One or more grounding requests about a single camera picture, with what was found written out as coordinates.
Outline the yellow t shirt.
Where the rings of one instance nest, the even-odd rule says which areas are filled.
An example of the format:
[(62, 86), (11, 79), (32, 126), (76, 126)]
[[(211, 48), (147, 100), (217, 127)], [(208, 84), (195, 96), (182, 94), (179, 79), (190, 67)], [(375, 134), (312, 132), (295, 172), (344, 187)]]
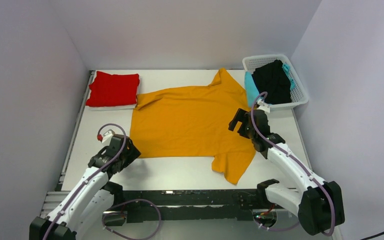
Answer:
[(221, 68), (206, 86), (138, 95), (129, 136), (143, 158), (213, 157), (212, 170), (235, 185), (256, 154), (249, 139), (229, 130), (239, 109), (249, 110), (245, 89)]

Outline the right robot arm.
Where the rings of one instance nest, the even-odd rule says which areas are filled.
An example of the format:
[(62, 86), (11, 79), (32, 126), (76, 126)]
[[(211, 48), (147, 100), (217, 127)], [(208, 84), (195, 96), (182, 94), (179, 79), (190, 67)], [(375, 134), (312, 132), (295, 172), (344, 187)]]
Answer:
[(291, 151), (286, 141), (271, 132), (268, 116), (263, 110), (239, 108), (230, 121), (233, 131), (251, 140), (254, 149), (274, 164), (293, 184), (291, 190), (279, 180), (269, 179), (256, 187), (255, 200), (262, 207), (281, 206), (297, 217), (298, 223), (311, 236), (331, 234), (345, 222), (341, 187), (318, 176)]

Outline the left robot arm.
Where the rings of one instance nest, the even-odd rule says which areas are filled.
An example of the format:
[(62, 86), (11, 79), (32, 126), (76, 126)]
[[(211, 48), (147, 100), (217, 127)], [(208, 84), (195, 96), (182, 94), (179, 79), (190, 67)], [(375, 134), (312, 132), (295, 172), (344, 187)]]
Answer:
[(74, 189), (47, 216), (32, 221), (30, 240), (79, 240), (104, 211), (117, 210), (123, 205), (123, 186), (110, 179), (141, 153), (122, 134), (108, 131), (107, 136), (100, 135), (99, 139), (104, 147), (90, 159)]

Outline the teal t shirt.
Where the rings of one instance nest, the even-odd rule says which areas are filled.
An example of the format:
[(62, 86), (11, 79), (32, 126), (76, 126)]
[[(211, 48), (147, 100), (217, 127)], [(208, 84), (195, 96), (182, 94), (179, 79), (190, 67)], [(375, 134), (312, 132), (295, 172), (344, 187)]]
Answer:
[[(282, 66), (284, 72), (287, 74), (287, 71), (289, 70), (289, 66), (286, 64), (283, 64)], [(293, 82), (290, 80), (291, 87), (290, 90), (293, 89), (294, 86), (292, 86)], [(246, 91), (246, 99), (248, 106), (251, 107), (255, 98), (260, 94), (252, 77), (252, 73), (246, 72), (244, 76), (244, 86)]]

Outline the black t shirt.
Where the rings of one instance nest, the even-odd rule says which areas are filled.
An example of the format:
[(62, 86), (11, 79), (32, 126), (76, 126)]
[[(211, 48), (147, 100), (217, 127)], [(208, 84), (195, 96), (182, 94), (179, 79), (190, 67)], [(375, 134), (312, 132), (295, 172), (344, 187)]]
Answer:
[(256, 68), (251, 76), (259, 93), (267, 92), (266, 103), (279, 105), (292, 102), (291, 82), (281, 60)]

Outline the white plastic basket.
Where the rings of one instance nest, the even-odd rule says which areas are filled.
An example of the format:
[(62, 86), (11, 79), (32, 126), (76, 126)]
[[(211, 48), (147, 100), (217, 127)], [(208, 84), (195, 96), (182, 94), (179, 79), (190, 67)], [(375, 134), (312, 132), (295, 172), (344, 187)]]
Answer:
[(286, 55), (278, 53), (247, 56), (242, 59), (242, 65), (246, 72), (253, 73), (256, 68), (274, 62), (275, 60), (280, 60), (283, 64), (289, 66), (286, 75), (290, 80), (292, 80), (293, 89), (290, 91), (291, 103), (271, 104), (270, 109), (272, 111), (289, 110), (295, 108), (296, 106), (306, 104), (309, 100), (309, 96), (291, 61)]

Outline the folded red t shirt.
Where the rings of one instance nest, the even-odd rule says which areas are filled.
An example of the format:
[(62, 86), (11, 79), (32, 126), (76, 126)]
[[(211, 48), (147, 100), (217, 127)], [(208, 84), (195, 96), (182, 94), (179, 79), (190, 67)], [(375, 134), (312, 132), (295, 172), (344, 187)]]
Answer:
[(92, 108), (134, 107), (138, 100), (140, 75), (110, 74), (97, 71), (89, 84), (90, 95), (85, 105)]

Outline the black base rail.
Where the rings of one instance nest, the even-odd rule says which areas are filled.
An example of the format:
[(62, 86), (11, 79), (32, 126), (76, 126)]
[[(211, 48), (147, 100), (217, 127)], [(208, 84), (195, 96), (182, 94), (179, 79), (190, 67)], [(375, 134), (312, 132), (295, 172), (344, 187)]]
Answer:
[(124, 201), (103, 215), (109, 227), (147, 221), (236, 219), (252, 221), (270, 215), (275, 205), (263, 202), (255, 189), (127, 190)]

